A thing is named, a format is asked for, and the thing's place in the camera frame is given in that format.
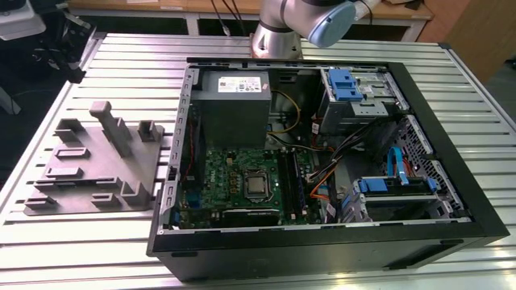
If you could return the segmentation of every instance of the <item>ram slot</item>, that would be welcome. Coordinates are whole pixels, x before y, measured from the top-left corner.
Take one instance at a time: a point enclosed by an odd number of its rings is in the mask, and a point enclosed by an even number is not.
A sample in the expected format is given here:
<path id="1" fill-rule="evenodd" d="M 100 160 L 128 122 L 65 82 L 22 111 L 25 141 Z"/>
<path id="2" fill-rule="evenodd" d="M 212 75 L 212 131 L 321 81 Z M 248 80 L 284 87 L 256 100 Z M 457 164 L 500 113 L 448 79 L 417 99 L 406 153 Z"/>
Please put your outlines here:
<path id="1" fill-rule="evenodd" d="M 298 167 L 292 152 L 277 153 L 277 166 L 284 216 L 286 219 L 292 219 L 292 214 L 296 216 L 301 215 Z"/>

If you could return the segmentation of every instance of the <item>yellow power cable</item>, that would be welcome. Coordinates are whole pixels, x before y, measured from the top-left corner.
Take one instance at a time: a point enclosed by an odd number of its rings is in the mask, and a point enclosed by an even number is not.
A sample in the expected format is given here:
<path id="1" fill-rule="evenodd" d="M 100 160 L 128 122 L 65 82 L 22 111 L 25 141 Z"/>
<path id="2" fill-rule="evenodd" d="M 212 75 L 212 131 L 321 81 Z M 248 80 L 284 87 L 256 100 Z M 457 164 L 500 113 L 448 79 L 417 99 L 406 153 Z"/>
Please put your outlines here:
<path id="1" fill-rule="evenodd" d="M 289 100 L 292 105 L 296 107 L 296 112 L 297 112 L 296 122 L 293 123 L 293 125 L 290 127 L 288 127 L 285 130 L 266 132 L 266 134 L 281 134 L 281 133 L 286 133 L 289 130 L 292 130 L 297 126 L 298 121 L 301 120 L 301 109 L 298 108 L 293 99 L 284 92 L 278 91 L 277 89 L 272 89 L 270 92 L 277 92 L 280 95 L 282 95 L 282 97 L 285 97 L 286 100 Z"/>

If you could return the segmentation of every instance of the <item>wooden table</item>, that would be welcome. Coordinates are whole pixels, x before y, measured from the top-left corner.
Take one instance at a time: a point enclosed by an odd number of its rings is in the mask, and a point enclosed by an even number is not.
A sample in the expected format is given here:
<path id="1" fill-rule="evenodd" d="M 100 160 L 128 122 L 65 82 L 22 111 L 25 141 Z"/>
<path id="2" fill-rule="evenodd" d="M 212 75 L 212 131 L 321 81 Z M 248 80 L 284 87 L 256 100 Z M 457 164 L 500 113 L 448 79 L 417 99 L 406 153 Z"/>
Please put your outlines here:
<path id="1" fill-rule="evenodd" d="M 132 16 L 184 18 L 188 25 L 188 34 L 198 35 L 198 19 L 214 19 L 213 7 L 209 0 L 132 0 L 153 1 L 146 3 L 130 3 L 128 0 L 69 0 L 68 5 L 73 14 L 88 16 Z M 229 10 L 221 0 L 214 0 L 222 19 L 233 19 Z M 241 17 L 245 20 L 257 20 L 261 0 L 236 0 Z M 406 27 L 401 41 L 414 42 L 428 20 L 433 18 L 429 9 L 421 5 L 418 10 L 410 10 L 404 5 L 392 5 L 381 2 L 372 11 L 374 25 Z M 365 16 L 356 22 L 368 25 Z"/>

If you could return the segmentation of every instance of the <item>white label sticker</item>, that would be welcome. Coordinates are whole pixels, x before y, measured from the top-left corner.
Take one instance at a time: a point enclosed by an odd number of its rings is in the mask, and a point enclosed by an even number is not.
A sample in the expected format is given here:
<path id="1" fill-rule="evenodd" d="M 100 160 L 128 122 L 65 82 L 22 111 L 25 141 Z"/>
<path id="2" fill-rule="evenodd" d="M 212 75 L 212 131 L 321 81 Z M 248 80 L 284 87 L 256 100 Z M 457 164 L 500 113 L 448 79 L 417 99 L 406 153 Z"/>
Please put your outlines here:
<path id="1" fill-rule="evenodd" d="M 162 10 L 182 10 L 182 7 L 177 7 L 177 6 L 161 6 L 160 8 Z"/>
<path id="2" fill-rule="evenodd" d="M 260 77 L 221 77 L 218 92 L 261 92 Z"/>
<path id="3" fill-rule="evenodd" d="M 372 88 L 369 86 L 361 86 L 360 92 L 372 92 Z"/>
<path id="4" fill-rule="evenodd" d="M 318 124 L 312 123 L 312 133 L 318 134 Z"/>
<path id="5" fill-rule="evenodd" d="M 325 206 L 325 211 L 329 213 L 330 216 L 333 216 L 333 217 L 336 216 L 337 211 L 336 211 L 336 208 L 330 204 L 328 204 Z"/>

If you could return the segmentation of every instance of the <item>motherboard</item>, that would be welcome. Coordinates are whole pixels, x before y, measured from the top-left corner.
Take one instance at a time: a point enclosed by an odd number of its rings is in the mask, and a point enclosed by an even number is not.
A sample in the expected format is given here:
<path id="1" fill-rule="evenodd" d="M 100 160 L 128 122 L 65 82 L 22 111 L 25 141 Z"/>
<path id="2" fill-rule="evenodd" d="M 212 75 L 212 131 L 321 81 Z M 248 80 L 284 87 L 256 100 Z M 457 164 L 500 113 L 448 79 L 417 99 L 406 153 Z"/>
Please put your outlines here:
<path id="1" fill-rule="evenodd" d="M 205 159 L 202 190 L 185 194 L 188 210 L 181 220 L 189 224 L 184 226 L 213 227 L 220 221 L 236 226 L 249 219 L 250 224 L 308 224 L 305 174 L 313 166 L 310 152 L 208 150 Z"/>

